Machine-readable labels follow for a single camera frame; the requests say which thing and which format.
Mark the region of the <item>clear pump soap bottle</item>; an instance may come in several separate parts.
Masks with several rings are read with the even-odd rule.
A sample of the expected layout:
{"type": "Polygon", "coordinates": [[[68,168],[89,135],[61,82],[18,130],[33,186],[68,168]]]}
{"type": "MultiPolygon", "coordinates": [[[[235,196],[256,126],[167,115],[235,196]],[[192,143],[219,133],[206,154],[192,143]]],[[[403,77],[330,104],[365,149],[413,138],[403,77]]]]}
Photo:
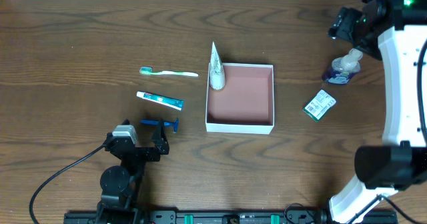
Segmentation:
{"type": "Polygon", "coordinates": [[[351,78],[360,72],[359,60],[363,57],[363,52],[351,49],[343,57],[336,58],[322,75],[324,82],[335,85],[346,85],[351,78]]]}

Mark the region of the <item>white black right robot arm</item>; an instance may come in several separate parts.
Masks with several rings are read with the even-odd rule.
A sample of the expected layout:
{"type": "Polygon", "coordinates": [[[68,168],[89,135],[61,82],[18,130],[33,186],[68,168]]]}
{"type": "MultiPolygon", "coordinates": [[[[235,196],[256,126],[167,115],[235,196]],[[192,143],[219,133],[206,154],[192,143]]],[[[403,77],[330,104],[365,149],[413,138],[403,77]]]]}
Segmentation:
{"type": "Polygon", "coordinates": [[[426,0],[362,0],[342,8],[328,32],[384,65],[386,121],[381,146],[360,147],[355,175],[326,208],[294,203],[283,214],[175,212],[175,223],[395,223],[401,209],[376,211],[426,180],[426,0]]]}

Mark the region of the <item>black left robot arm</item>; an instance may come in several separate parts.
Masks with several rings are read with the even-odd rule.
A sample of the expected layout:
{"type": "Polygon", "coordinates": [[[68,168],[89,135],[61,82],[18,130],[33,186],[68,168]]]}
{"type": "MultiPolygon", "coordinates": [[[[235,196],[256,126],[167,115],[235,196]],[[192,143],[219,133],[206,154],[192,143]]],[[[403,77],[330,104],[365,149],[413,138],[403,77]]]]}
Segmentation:
{"type": "Polygon", "coordinates": [[[153,147],[138,147],[135,128],[127,119],[107,134],[103,147],[121,163],[101,175],[96,223],[149,223],[149,212],[137,200],[146,163],[159,161],[161,155],[169,153],[164,121],[157,122],[151,141],[153,147]]]}

